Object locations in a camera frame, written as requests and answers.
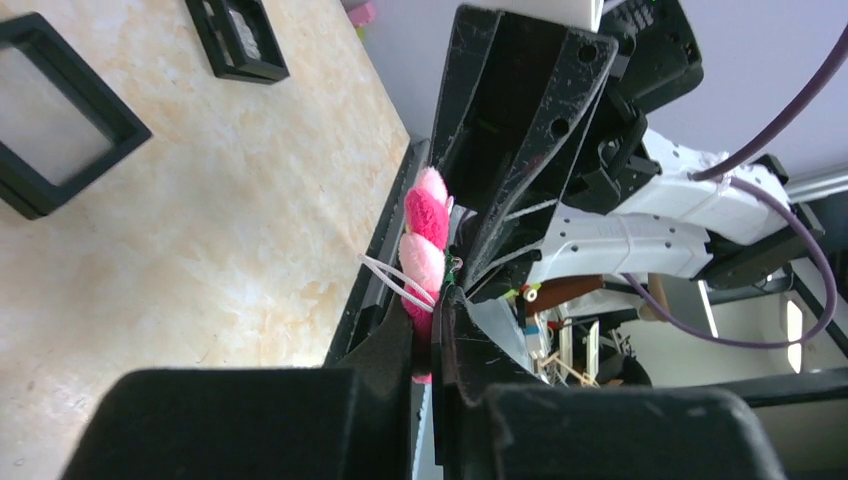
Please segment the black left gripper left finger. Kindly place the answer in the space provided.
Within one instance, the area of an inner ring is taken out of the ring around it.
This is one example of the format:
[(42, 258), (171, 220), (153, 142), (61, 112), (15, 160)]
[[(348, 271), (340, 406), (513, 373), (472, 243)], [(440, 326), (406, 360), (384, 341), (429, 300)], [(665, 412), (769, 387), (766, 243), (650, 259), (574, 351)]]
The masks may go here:
[(103, 397), (67, 479), (407, 479), (411, 321), (322, 368), (148, 369)]

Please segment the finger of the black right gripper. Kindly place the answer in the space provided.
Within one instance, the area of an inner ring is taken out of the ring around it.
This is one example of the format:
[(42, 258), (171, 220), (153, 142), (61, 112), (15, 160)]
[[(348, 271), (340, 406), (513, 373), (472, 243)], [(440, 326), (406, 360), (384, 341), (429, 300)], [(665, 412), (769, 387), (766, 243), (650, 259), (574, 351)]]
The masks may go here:
[(489, 269), (506, 216), (519, 198), (572, 136), (593, 97), (601, 90), (618, 51), (612, 36), (567, 29), (534, 116), (495, 191), (466, 258), (460, 286), (472, 287)]
[(474, 5), (456, 11), (449, 40), (429, 165), (462, 206), (491, 202), (502, 162), (496, 127), (484, 118), (488, 106), (484, 69), (503, 13)]

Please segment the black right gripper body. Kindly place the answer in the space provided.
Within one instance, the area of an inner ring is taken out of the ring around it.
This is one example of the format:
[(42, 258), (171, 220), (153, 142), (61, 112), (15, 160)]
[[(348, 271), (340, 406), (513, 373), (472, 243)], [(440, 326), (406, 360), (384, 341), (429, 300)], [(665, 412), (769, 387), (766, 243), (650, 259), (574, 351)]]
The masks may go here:
[(608, 214), (662, 172), (643, 144), (648, 114), (694, 90), (704, 72), (678, 0), (624, 1), (599, 31), (619, 50), (561, 200)]

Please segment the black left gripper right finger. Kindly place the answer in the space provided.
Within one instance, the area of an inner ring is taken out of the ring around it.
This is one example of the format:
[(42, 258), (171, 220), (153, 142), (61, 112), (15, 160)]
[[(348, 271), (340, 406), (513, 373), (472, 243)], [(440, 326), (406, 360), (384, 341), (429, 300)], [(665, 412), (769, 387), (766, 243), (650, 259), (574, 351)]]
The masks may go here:
[(554, 387), (442, 289), (433, 320), (435, 459), (448, 479), (781, 479), (761, 423), (718, 388)]

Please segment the pink flower brooch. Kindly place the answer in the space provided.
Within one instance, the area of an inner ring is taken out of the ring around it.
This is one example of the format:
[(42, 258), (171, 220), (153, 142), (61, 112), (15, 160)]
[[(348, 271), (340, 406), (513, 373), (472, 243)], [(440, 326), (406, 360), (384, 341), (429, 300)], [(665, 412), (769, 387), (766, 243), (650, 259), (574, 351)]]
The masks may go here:
[(413, 354), (423, 365), (412, 374), (418, 384), (430, 384), (430, 342), (434, 309), (440, 292), (452, 274), (448, 258), (453, 197), (442, 175), (433, 167), (418, 174), (403, 200), (404, 230), (398, 245), (395, 268), (364, 254), (358, 260), (389, 289), (400, 296), (412, 322)]

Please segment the white silver brooch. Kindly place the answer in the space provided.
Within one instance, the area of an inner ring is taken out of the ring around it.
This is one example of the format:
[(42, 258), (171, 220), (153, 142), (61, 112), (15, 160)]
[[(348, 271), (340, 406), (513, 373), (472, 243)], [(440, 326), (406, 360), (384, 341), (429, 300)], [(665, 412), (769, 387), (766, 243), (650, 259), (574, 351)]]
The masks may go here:
[(235, 25), (235, 30), (246, 56), (254, 60), (261, 60), (262, 55), (256, 36), (243, 14), (233, 8), (229, 8), (228, 13)]

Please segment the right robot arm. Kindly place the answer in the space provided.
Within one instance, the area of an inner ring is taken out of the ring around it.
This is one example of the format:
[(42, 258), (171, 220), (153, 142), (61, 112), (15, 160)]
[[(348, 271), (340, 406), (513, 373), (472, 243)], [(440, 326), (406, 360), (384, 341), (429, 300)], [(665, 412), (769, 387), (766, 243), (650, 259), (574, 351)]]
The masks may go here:
[(649, 128), (702, 78), (677, 1), (626, 1), (588, 29), (460, 5), (430, 157), (474, 211), (460, 285), (658, 273), (729, 289), (805, 254), (824, 230), (776, 158), (699, 180), (721, 156)]

